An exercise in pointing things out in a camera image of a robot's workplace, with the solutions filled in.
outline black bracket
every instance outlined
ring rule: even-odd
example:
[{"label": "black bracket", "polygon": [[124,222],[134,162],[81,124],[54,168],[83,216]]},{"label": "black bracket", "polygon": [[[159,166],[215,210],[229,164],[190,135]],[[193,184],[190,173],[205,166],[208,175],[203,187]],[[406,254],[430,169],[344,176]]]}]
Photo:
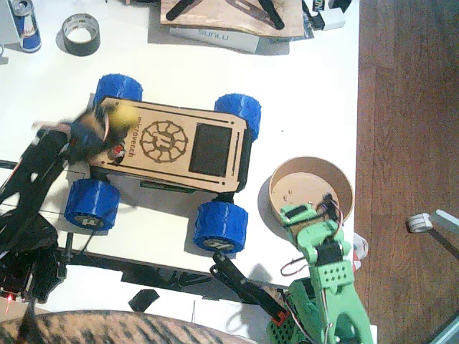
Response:
[{"label": "black bracket", "polygon": [[266,291],[245,278],[224,253],[217,251],[212,258],[215,262],[215,265],[210,268],[212,276],[233,290],[241,301],[261,306],[276,322],[286,319],[288,311]]}]

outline tape roll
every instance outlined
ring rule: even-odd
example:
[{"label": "tape roll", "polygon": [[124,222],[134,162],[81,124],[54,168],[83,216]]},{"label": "tape roll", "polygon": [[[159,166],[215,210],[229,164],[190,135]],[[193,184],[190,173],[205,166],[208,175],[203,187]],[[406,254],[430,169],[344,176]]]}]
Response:
[{"label": "tape roll", "polygon": [[[90,33],[90,39],[86,42],[74,42],[68,35],[76,29],[86,29]],[[93,16],[87,13],[78,13],[69,16],[62,24],[62,37],[65,49],[76,56],[88,56],[93,54],[100,46],[99,23]]]}]

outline black cable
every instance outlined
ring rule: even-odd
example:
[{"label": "black cable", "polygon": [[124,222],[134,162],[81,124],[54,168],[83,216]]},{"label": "black cable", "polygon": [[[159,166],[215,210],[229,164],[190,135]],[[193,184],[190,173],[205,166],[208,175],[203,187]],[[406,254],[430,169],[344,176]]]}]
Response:
[{"label": "black cable", "polygon": [[81,256],[83,253],[85,253],[85,250],[86,250],[87,246],[89,245],[89,242],[90,242],[91,239],[93,238],[93,236],[94,236],[94,234],[95,234],[95,231],[97,231],[97,229],[93,229],[93,232],[92,232],[91,235],[89,236],[89,239],[86,241],[85,246],[81,249],[80,253],[78,253],[79,256]]}]

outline white table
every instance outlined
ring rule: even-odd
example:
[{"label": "white table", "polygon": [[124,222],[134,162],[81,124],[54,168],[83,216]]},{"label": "white table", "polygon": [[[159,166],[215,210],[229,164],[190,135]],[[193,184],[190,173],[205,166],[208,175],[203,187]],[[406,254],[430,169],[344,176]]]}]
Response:
[{"label": "white table", "polygon": [[[75,118],[87,105],[98,79],[121,73],[137,79],[145,101],[211,110],[221,95],[252,95],[262,105],[260,137],[252,146],[245,189],[235,203],[249,213],[245,250],[233,262],[248,277],[274,285],[289,285],[308,275],[307,269],[282,277],[280,268],[301,254],[265,221],[270,213],[266,181],[283,161],[318,156],[335,163],[354,184],[359,2],[345,13],[343,29],[316,33],[293,42],[290,54],[261,57],[223,48],[147,44],[149,6],[104,1],[34,0],[42,48],[35,54],[6,50],[9,64],[0,66],[0,159],[18,161],[34,137],[36,120]],[[100,24],[101,45],[89,57],[64,53],[56,44],[62,22],[87,12]],[[85,175],[72,166],[53,186],[42,213],[59,230],[74,229],[62,217],[70,182]],[[10,171],[0,171],[6,178]],[[117,178],[122,202],[108,236],[95,237],[88,251],[114,259],[208,273],[211,253],[191,241],[196,208],[213,195],[183,195],[140,189],[138,182]],[[352,242],[354,215],[346,222]],[[74,249],[87,236],[75,235]],[[60,231],[60,245],[65,234]]]}]

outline blue wheel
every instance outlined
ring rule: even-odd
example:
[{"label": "blue wheel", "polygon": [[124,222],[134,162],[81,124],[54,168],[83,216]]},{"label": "blue wheel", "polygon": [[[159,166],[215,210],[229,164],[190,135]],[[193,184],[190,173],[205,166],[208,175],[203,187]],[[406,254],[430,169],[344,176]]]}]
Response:
[{"label": "blue wheel", "polygon": [[104,75],[99,79],[95,91],[93,105],[97,105],[104,97],[142,101],[142,86],[132,77],[121,74]]},{"label": "blue wheel", "polygon": [[64,217],[72,224],[106,231],[115,224],[120,191],[104,181],[80,179],[73,183]]},{"label": "blue wheel", "polygon": [[225,253],[244,249],[249,214],[239,206],[212,201],[198,208],[193,242],[208,251]]},{"label": "blue wheel", "polygon": [[244,118],[252,132],[252,141],[258,138],[260,132],[261,105],[248,95],[233,93],[224,95],[215,102],[214,111],[219,113],[232,113],[237,117]]}]

